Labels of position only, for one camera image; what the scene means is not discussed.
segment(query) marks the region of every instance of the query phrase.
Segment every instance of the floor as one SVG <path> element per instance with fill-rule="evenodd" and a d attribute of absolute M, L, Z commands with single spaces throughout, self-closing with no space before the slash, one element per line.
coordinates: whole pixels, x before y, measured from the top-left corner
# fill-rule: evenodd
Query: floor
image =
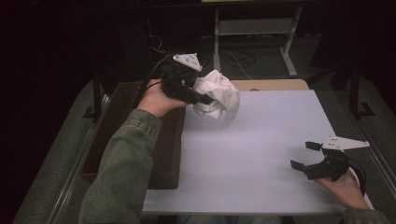
<path fill-rule="evenodd" d="M 278 52 L 284 40 L 284 36 L 278 35 L 221 39 L 222 74 L 229 79 L 290 78 Z M 297 78 L 307 80 L 321 71 L 309 65 L 319 41 L 319 36 L 296 36 L 294 39 L 290 57 L 298 72 Z M 211 42 L 210 37 L 204 37 L 202 48 L 197 50 L 204 65 L 203 74 L 213 69 Z M 316 91 L 337 135 L 372 144 L 370 148 L 351 150 L 347 154 L 365 168 L 369 179 L 367 193 L 375 209 L 384 212 L 389 220 L 396 220 L 393 174 L 396 172 L 396 116 L 382 101 L 375 85 L 362 77 L 360 101 L 368 103 L 375 116 L 355 119 L 348 110 L 348 85 L 341 91 L 333 90 L 330 86 L 333 75 L 312 83 L 310 89 Z M 89 184 L 71 174 L 78 172 L 76 161 L 83 158 L 81 150 L 88 145 L 85 140 L 92 138 L 95 126 L 91 119 L 82 118 L 88 106 L 92 106 L 91 82 L 81 90 L 70 108 L 14 223 L 77 223 L 79 205 Z M 156 217 L 144 219 L 146 223 L 155 220 Z M 340 217 L 295 217 L 294 220 L 296 223 L 337 223 Z"/>

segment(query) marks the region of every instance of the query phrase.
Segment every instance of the white cloth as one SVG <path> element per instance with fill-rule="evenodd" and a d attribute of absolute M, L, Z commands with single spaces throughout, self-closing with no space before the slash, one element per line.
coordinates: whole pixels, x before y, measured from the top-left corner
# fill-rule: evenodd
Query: white cloth
<path fill-rule="evenodd" d="M 239 90 L 227 77 L 219 73 L 218 70 L 213 70 L 205 77 L 198 77 L 192 89 L 214 99 L 210 105 L 195 104 L 193 109 L 198 115 L 208 114 L 219 119 L 222 111 L 225 110 L 226 115 L 222 127 L 233 123 L 239 109 Z"/>

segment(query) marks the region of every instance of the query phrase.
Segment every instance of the gray carpet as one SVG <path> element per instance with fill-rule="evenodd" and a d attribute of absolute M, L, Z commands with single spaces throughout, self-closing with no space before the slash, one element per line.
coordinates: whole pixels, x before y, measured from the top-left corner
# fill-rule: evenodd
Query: gray carpet
<path fill-rule="evenodd" d="M 220 44 L 226 51 L 221 52 L 221 71 L 229 79 L 274 79 L 290 78 L 285 65 L 278 53 L 279 46 L 284 38 L 267 36 L 263 44 L 251 45 L 249 40 L 241 39 L 236 45 L 226 39 Z M 307 79 L 321 69 L 310 67 L 309 63 L 318 46 L 318 37 L 296 37 L 293 41 L 290 57 L 299 74 L 298 78 Z M 241 64 L 245 73 L 233 62 L 235 58 L 247 57 L 248 62 Z M 205 64 L 203 74 L 213 69 L 211 54 L 203 51 L 200 62 Z M 396 172 L 396 116 L 381 100 L 377 89 L 367 79 L 361 78 L 360 99 L 374 110 L 375 116 L 362 117 L 356 120 L 347 109 L 348 87 L 343 91 L 333 91 L 330 88 L 332 75 L 324 77 L 313 85 L 324 111 L 337 135 L 357 140 L 370 140 L 378 148 L 380 154 L 373 153 L 372 149 L 349 150 L 347 154 L 363 165 L 368 175 L 367 193 L 375 207 L 384 212 L 391 223 L 396 220 L 396 201 L 393 192 L 389 190 L 389 183 L 384 181 L 380 172 L 380 165 L 376 164 L 375 156 L 382 155 L 389 169 Z M 83 119 L 85 109 L 92 106 L 92 84 L 89 83 L 81 91 L 64 122 L 47 159 L 45 160 L 35 183 L 25 198 L 20 212 L 14 223 L 46 223 L 58 220 L 58 223 L 77 223 L 80 203 L 88 183 L 79 176 L 77 179 L 68 179 L 73 170 L 75 161 L 80 157 L 79 152 L 86 147 L 84 139 L 92 137 L 89 133 L 92 128 L 91 119 Z M 68 183 L 70 191 L 63 191 L 64 184 Z M 51 211 L 62 196 L 64 209 Z M 296 223 L 338 223 L 340 217 L 314 216 L 295 217 Z M 146 217 L 147 222 L 155 217 Z"/>

